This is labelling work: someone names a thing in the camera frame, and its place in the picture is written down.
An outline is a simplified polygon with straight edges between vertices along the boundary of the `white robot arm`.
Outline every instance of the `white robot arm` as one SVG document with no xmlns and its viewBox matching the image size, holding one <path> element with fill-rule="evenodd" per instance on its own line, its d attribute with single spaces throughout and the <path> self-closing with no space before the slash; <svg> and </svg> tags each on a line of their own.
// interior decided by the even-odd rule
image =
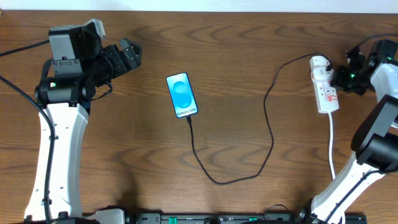
<svg viewBox="0 0 398 224">
<path fill-rule="evenodd" d="M 109 94 L 112 79 L 141 65 L 142 49 L 138 44 L 123 38 L 119 41 L 122 47 L 119 51 L 116 45 L 103 48 L 101 39 L 104 38 L 103 24 L 97 19 L 49 31 L 53 59 L 43 67 L 35 96 L 54 127 L 55 140 L 51 148 L 49 124 L 40 114 L 39 162 L 24 223 L 42 223 L 43 220 L 47 223 L 51 220 L 98 223 L 101 220 L 102 224 L 124 224 L 121 209 L 103 210 L 92 217 L 82 218 L 79 193 L 81 142 L 91 101 L 96 100 L 93 99 L 96 87 L 109 86 Z M 54 77 L 47 77 L 49 66 L 55 72 Z M 53 152 L 52 163 L 48 163 L 50 150 Z M 51 164 L 49 179 L 46 179 L 47 164 Z"/>
<path fill-rule="evenodd" d="M 379 103 L 355 133 L 348 163 L 307 206 L 307 223 L 339 223 L 341 214 L 366 188 L 398 166 L 398 138 L 388 133 L 390 126 L 398 128 L 396 50 L 396 43 L 380 40 L 366 60 L 359 48 L 355 48 L 347 55 L 349 67 L 341 67 L 333 77 L 332 86 L 344 91 L 362 95 L 372 88 Z"/>
</svg>

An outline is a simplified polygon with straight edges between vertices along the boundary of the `black cable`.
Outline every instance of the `black cable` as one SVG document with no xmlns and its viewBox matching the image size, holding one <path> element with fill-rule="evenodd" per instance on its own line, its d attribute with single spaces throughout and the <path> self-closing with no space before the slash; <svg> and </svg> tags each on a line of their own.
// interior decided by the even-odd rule
<svg viewBox="0 0 398 224">
<path fill-rule="evenodd" d="M 267 215 L 267 213 L 271 210 L 271 209 L 273 209 L 273 208 L 275 208 L 275 207 L 284 207 L 286 210 L 288 210 L 289 211 L 289 209 L 285 206 L 285 205 L 282 205 L 282 204 L 275 204 L 275 205 L 271 205 L 269 208 L 267 208 L 267 210 L 264 212 L 264 220 L 266 219 L 266 215 Z"/>
<path fill-rule="evenodd" d="M 359 47 L 360 45 L 363 45 L 368 40 L 371 40 L 371 39 L 374 39 L 374 38 L 378 38 L 378 37 L 398 37 L 398 34 L 374 34 L 374 35 L 371 35 L 371 36 L 365 38 L 364 40 L 362 40 L 360 43 L 355 45 L 355 47 L 353 47 L 353 49 Z"/>
<path fill-rule="evenodd" d="M 7 84 L 9 87 L 11 87 L 13 90 L 15 90 L 19 94 L 21 94 L 27 101 L 29 101 L 29 103 L 31 103 L 39 111 L 39 113 L 43 116 L 44 120 L 49 125 L 50 150 L 49 150 L 49 158 L 47 160 L 47 168 L 45 170 L 45 180 L 44 180 L 44 213 L 45 213 L 45 220 L 46 220 L 47 224 L 50 224 L 51 219 L 50 219 L 50 205 L 49 205 L 49 185 L 50 185 L 49 183 L 50 183 L 50 175 L 51 175 L 52 156 L 53 156 L 53 152 L 54 152 L 54 140 L 55 140 L 54 127 L 52 125 L 50 118 L 44 113 L 44 111 L 40 108 L 40 106 L 28 94 L 23 92 L 21 89 L 16 87 L 14 84 L 12 84 L 10 81 L 6 80 L 1 75 L 0 75 L 0 80 L 3 81 L 5 84 Z"/>
<path fill-rule="evenodd" d="M 50 58 L 44 62 L 43 67 L 42 67 L 42 78 L 47 78 L 47 75 L 49 75 L 51 61 L 52 61 L 52 58 Z"/>
<path fill-rule="evenodd" d="M 302 59 L 302 58 L 309 57 L 309 56 L 315 56 L 315 55 L 322 55 L 322 54 L 321 54 L 321 53 L 312 53 L 312 54 L 307 54 L 307 55 L 298 57 L 298 58 L 296 58 L 296 59 L 293 59 L 293 60 L 291 60 L 291 61 L 289 61 L 289 62 L 284 63 L 284 64 L 278 69 L 278 71 L 276 72 L 274 81 L 272 82 L 271 86 L 269 87 L 269 89 L 268 89 L 268 91 L 267 91 L 267 93 L 266 93 L 266 95 L 265 95 L 265 97 L 264 97 L 264 114 L 265 114 L 265 116 L 266 116 L 266 121 L 267 121 L 267 125 L 268 125 L 269 134 L 271 135 L 271 147 L 270 147 L 270 149 L 269 149 L 269 152 L 268 152 L 266 158 L 264 159 L 264 162 L 263 162 L 262 165 L 261 165 L 261 168 L 260 168 L 259 172 L 258 172 L 256 175 L 252 175 L 252 176 L 249 176 L 249 177 L 243 177 L 243 178 L 239 178 L 239 179 L 236 179 L 236 180 L 231 180 L 231 181 L 228 181 L 228 182 L 217 182 L 215 179 L 213 179 L 213 178 L 210 176 L 210 174 L 207 173 L 207 170 L 205 169 L 205 167 L 203 166 L 203 164 L 200 162 L 200 159 L 199 159 L 199 157 L 198 157 L 198 155 L 197 155 L 197 153 L 196 153 L 196 151 L 195 151 L 195 145 L 194 145 L 194 143 L 193 143 L 192 120 L 191 120 L 191 117 L 190 117 L 190 116 L 187 116 L 187 121 L 188 121 L 189 127 L 190 127 L 190 129 L 191 129 L 191 139 L 192 139 L 192 151 L 193 151 L 193 155 L 196 157 L 196 159 L 197 159 L 199 165 L 201 166 L 201 168 L 202 168 L 203 171 L 205 172 L 206 176 L 207 176 L 213 183 L 215 183 L 215 184 L 217 184 L 217 185 L 228 185 L 228 184 L 233 184 L 233 183 L 236 183 L 236 182 L 239 182 L 239 181 L 242 181 L 242 180 L 253 179 L 253 178 L 258 177 L 258 176 L 261 174 L 262 170 L 263 170 L 264 167 L 266 166 L 266 163 L 267 163 L 267 161 L 268 161 L 269 156 L 271 155 L 272 149 L 274 148 L 274 135 L 272 134 L 271 126 L 270 126 L 269 120 L 268 120 L 267 109 L 266 109 L 266 100 L 267 100 L 268 94 L 269 94 L 269 92 L 272 90 L 272 87 L 274 87 L 274 85 L 275 85 L 275 83 L 276 83 L 276 80 L 277 80 L 277 78 L 278 78 L 278 74 L 279 74 L 280 70 L 281 70 L 284 66 L 286 66 L 286 65 L 288 65 L 288 64 L 290 64 L 290 63 L 292 63 L 292 62 L 295 62 L 295 61 L 297 61 L 297 60 L 300 60 L 300 59 Z"/>
<path fill-rule="evenodd" d="M 32 45 L 29 45 L 29 46 L 26 46 L 26 47 L 21 47 L 21 48 L 18 48 L 18 49 L 14 49 L 14 50 L 10 50 L 10 51 L 4 52 L 4 53 L 0 53 L 0 57 L 5 56 L 5 55 L 9 55 L 9 54 L 12 54 L 12 53 L 20 52 L 22 50 L 27 50 L 27 49 L 31 49 L 31 48 L 34 48 L 34 47 L 38 47 L 40 45 L 47 44 L 49 42 L 50 42 L 49 40 L 45 40 L 45 41 L 41 41 L 39 43 L 32 44 Z"/>
<path fill-rule="evenodd" d="M 26 47 L 21 47 L 18 49 L 10 50 L 4 53 L 0 54 L 0 57 L 13 54 L 16 52 L 20 52 L 22 50 L 27 50 L 31 49 L 34 47 L 38 47 L 40 45 L 44 45 L 49 43 L 49 40 L 41 41 L 36 44 L 32 44 Z M 50 68 L 50 63 L 51 59 L 46 61 L 43 65 L 42 69 L 42 77 L 45 75 L 47 76 Z M 51 224 L 51 218 L 50 218 L 50 202 L 49 202 L 49 188 L 50 188 L 50 175 L 51 175 L 51 166 L 52 166 L 52 158 L 53 158 L 53 152 L 54 152 L 54 140 L 55 140 L 55 131 L 54 127 L 52 125 L 52 122 L 50 118 L 44 113 L 44 111 L 40 108 L 40 106 L 25 92 L 23 92 L 21 89 L 16 87 L 14 84 L 12 84 L 10 81 L 6 80 L 3 76 L 0 75 L 0 80 L 3 81 L 5 84 L 10 86 L 13 90 L 17 91 L 19 94 L 21 94 L 29 103 L 31 103 L 38 111 L 39 113 L 44 117 L 44 120 L 47 122 L 49 129 L 50 129 L 50 149 L 49 149 L 49 158 L 47 159 L 47 168 L 45 170 L 45 179 L 44 179 L 44 214 L 45 214 L 45 221 L 47 224 Z"/>
<path fill-rule="evenodd" d="M 372 174 L 390 174 L 393 172 L 398 172 L 398 169 L 392 169 L 392 170 L 387 170 L 387 171 L 381 171 L 381 170 L 374 170 L 370 171 L 362 176 L 362 178 L 354 185 L 354 187 L 347 192 L 347 194 L 336 204 L 335 208 L 330 212 L 328 218 L 325 220 L 326 223 L 329 222 L 329 220 L 332 218 L 332 216 L 336 213 L 338 208 L 341 206 L 341 204 L 347 200 L 347 198 L 364 182 L 370 175 Z"/>
<path fill-rule="evenodd" d="M 111 94 L 112 93 L 112 91 L 113 91 L 113 87 L 112 87 L 112 84 L 110 84 L 110 83 L 105 83 L 107 86 L 109 86 L 109 90 L 108 91 L 106 91 L 106 92 L 104 92 L 101 96 L 99 96 L 99 97 L 97 97 L 97 98 L 95 98 L 95 99 L 92 99 L 92 101 L 95 101 L 95 100 L 98 100 L 98 99 L 101 99 L 101 98 L 104 98 L 105 96 L 108 96 L 109 94 Z"/>
</svg>

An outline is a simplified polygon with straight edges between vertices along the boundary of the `phone screen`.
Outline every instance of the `phone screen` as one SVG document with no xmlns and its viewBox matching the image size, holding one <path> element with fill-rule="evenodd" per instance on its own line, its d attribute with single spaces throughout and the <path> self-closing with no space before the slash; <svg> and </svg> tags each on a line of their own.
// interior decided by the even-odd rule
<svg viewBox="0 0 398 224">
<path fill-rule="evenodd" d="M 198 112 L 197 103 L 189 83 L 188 75 L 184 72 L 166 78 L 172 97 L 175 114 L 182 118 Z"/>
</svg>

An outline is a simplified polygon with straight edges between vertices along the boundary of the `white power strip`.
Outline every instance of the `white power strip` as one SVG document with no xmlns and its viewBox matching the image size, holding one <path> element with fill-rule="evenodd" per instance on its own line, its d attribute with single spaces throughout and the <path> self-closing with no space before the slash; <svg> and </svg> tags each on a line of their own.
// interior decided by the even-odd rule
<svg viewBox="0 0 398 224">
<path fill-rule="evenodd" d="M 339 108 L 336 89 L 330 86 L 333 69 L 326 70 L 329 64 L 324 56 L 314 56 L 310 60 L 311 79 L 319 113 L 330 113 Z"/>
</svg>

